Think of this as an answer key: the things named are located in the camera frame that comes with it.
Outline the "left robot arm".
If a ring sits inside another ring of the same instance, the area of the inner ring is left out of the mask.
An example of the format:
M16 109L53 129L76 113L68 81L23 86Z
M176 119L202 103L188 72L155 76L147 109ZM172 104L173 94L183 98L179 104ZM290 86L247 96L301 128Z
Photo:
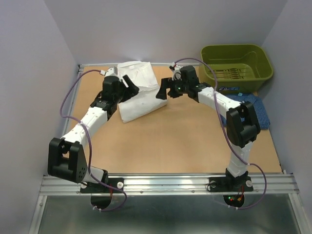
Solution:
M74 183L91 182L97 192L108 188L108 172L87 164L84 147L117 110L119 103L136 96L139 88L127 75L106 76L102 91L84 117L61 138L53 138L48 150L48 174Z

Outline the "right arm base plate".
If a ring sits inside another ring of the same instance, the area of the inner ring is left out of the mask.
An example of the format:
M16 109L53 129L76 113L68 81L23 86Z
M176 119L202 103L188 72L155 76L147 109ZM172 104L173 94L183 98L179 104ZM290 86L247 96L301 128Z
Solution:
M235 192L252 192L254 190L251 178L248 176L243 179L230 177L209 177L207 190L212 193L235 193Z

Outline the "white long sleeve shirt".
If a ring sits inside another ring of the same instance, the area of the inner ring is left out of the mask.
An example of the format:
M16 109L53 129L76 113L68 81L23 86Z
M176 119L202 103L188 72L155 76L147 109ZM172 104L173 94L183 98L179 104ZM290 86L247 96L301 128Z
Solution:
M117 65L118 74L127 75L139 88L139 93L118 105L123 123L133 121L167 105L156 98L160 86L150 62L129 61Z

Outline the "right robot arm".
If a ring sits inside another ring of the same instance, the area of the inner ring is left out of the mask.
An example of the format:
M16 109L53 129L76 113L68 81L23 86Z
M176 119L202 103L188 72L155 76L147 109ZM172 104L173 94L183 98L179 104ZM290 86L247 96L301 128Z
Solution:
M206 83L194 84L188 81L163 78L158 99L177 98L187 94L198 103L205 104L216 110L218 117L226 120L226 126L221 126L225 139L230 147L231 159L227 167L230 175L224 178L224 184L229 190L236 190L242 184L240 176L246 173L249 154L253 142L260 133L260 125L254 105L248 101L232 100L214 90Z

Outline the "blue checked shirt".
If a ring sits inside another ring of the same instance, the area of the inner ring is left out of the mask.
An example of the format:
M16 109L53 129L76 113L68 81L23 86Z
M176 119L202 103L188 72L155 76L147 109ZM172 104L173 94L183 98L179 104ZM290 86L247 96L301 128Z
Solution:
M238 94L226 94L226 97L238 101L238 102L250 102L253 104L255 113L259 122L261 130L268 130L270 126L270 120L263 105L261 98L255 96L252 93L238 93Z

